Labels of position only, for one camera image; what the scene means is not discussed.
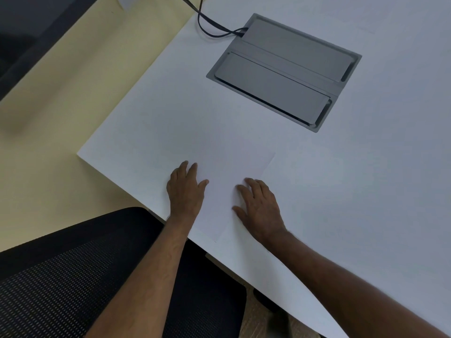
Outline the person's left hand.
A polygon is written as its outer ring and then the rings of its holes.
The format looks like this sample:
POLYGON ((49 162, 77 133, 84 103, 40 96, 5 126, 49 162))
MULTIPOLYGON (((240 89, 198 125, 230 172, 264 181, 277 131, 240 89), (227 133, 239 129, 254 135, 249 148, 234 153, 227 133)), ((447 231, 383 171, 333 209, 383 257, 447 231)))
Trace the person's left hand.
POLYGON ((200 213, 205 194, 198 191, 197 170, 198 164, 193 163, 187 167, 187 177, 177 179, 177 169, 173 170, 166 185, 170 201, 169 219, 193 225, 200 213))

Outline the black mesh office chair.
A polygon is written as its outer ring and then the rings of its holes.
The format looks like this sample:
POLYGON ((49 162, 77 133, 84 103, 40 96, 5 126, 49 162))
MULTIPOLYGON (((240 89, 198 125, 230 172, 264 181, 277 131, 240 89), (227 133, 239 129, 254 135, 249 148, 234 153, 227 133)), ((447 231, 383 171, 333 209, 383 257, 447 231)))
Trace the black mesh office chair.
MULTIPOLYGON (((0 252, 0 338, 82 338, 163 223, 130 207, 0 252)), ((162 338, 238 338, 245 286, 184 246, 162 338)))

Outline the white paper sheet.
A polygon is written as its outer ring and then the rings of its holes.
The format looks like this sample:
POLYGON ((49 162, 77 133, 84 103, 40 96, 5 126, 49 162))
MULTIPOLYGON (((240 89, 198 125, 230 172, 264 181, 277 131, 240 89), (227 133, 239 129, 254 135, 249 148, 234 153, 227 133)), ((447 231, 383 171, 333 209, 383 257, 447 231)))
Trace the white paper sheet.
POLYGON ((236 135, 183 135, 161 143, 165 161, 176 167, 184 160, 198 164, 197 181, 209 180, 194 227, 217 241, 233 221, 232 206, 240 205, 235 185, 246 177, 260 177, 275 152, 253 139, 236 135))

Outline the person's right forearm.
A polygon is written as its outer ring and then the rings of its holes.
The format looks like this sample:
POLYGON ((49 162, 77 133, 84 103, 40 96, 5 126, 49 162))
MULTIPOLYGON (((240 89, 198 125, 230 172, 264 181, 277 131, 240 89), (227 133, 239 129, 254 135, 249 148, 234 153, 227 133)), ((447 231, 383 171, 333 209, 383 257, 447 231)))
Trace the person's right forearm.
POLYGON ((312 292, 349 338, 451 338, 288 231, 261 240, 312 292))

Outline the person's right hand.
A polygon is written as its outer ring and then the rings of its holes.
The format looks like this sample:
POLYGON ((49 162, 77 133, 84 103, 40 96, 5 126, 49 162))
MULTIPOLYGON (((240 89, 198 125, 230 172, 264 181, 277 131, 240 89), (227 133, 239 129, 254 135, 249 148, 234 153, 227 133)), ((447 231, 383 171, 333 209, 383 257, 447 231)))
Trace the person's right hand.
POLYGON ((254 198, 250 187, 236 186, 245 207, 249 222, 244 225, 248 232, 266 249, 271 250, 277 241, 288 233, 275 195, 266 185, 266 198, 254 198))

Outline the person's left forearm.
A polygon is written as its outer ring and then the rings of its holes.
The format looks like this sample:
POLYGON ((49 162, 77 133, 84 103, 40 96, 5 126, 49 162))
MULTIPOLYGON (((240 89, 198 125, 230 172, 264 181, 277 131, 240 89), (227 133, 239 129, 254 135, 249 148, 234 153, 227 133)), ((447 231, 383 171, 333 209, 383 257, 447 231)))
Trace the person's left forearm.
POLYGON ((192 215, 171 215, 85 338, 162 338, 192 215))

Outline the dark grey cabinet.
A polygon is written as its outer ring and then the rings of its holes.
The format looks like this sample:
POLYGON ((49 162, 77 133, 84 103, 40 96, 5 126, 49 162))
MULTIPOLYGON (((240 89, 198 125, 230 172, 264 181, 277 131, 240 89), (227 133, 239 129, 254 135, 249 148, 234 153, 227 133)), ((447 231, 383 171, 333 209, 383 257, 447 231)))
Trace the dark grey cabinet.
POLYGON ((97 0, 0 0, 0 102, 97 0))

